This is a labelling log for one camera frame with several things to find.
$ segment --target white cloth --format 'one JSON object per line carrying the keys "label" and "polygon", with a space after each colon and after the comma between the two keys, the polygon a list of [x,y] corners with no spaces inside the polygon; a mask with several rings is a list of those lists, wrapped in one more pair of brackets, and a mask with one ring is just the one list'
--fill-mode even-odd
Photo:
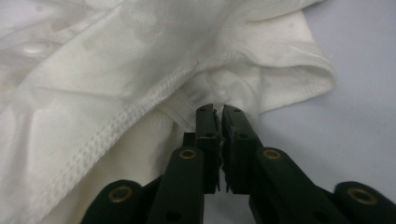
{"label": "white cloth", "polygon": [[0,223],[79,223],[111,181],[147,184],[198,106],[254,120],[330,90],[317,1],[2,1]]}

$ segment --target white surface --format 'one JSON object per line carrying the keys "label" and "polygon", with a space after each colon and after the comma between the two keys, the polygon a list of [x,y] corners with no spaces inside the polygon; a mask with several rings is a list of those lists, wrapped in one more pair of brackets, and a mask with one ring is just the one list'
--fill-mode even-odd
{"label": "white surface", "polygon": [[[327,190],[353,180],[396,202],[396,1],[328,0],[304,14],[338,83],[328,94],[262,114],[260,137]],[[254,223],[247,197],[205,199],[205,224]]]}

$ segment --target black plastic part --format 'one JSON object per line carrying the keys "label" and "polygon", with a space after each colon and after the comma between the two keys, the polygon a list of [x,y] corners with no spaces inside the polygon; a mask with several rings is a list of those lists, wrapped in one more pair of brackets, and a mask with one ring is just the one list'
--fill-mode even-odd
{"label": "black plastic part", "polygon": [[213,194],[216,188],[219,188],[220,141],[219,118],[213,105],[199,107],[196,110],[195,146],[205,153],[204,192],[206,194]]}
{"label": "black plastic part", "polygon": [[183,147],[195,147],[195,133],[184,133]]}
{"label": "black plastic part", "polygon": [[81,224],[143,223],[140,202],[142,187],[134,181],[119,180],[107,185],[88,208]]}
{"label": "black plastic part", "polygon": [[262,190],[252,195],[265,192],[280,223],[349,223],[285,152],[276,148],[258,149],[254,174]]}
{"label": "black plastic part", "polygon": [[357,182],[338,184],[334,197],[353,223],[396,224],[396,205],[366,185]]}
{"label": "black plastic part", "polygon": [[221,156],[227,189],[231,188],[234,194],[249,194],[253,158],[261,142],[244,112],[236,107],[224,106],[221,124],[225,138]]}
{"label": "black plastic part", "polygon": [[163,177],[160,176],[157,179],[154,179],[150,183],[148,183],[145,187],[143,187],[144,196],[141,200],[140,206],[142,208],[142,223],[146,223],[149,219],[149,213],[151,211],[151,206],[154,203],[155,197],[157,196],[158,188],[161,185],[161,181]]}
{"label": "black plastic part", "polygon": [[204,153],[196,147],[175,150],[148,223],[201,224],[204,212]]}
{"label": "black plastic part", "polygon": [[257,224],[279,223],[279,216],[265,195],[250,196],[248,204]]}

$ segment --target brass screw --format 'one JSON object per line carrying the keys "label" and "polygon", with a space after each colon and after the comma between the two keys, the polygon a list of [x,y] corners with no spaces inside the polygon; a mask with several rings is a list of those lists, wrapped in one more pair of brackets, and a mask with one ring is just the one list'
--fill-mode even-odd
{"label": "brass screw", "polygon": [[133,190],[131,187],[123,185],[114,188],[108,194],[108,199],[113,203],[122,203],[131,198]]}
{"label": "brass screw", "polygon": [[279,160],[282,158],[282,155],[278,151],[272,149],[265,150],[262,155],[271,160]]}
{"label": "brass screw", "polygon": [[178,155],[185,160],[190,160],[195,158],[197,156],[197,153],[195,152],[195,150],[192,149],[184,149]]}
{"label": "brass screw", "polygon": [[378,199],[370,192],[364,189],[351,188],[347,190],[349,197],[353,198],[359,203],[374,205],[378,203]]}

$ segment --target white shirt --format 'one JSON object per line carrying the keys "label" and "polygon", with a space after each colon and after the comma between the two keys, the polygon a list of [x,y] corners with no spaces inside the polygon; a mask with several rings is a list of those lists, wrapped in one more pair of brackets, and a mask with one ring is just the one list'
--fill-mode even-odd
{"label": "white shirt", "polygon": [[201,105],[254,121],[329,91],[315,2],[0,3],[0,223],[79,223],[108,183],[147,184]]}

